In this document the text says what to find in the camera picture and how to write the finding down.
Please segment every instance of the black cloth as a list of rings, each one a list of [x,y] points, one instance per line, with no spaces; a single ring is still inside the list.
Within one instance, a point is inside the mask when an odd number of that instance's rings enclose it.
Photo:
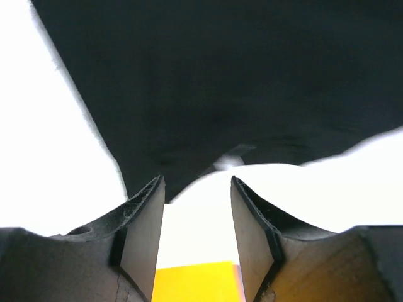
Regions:
[[[240,144],[299,165],[403,125],[400,0],[33,4],[129,195],[162,174],[170,200]]]

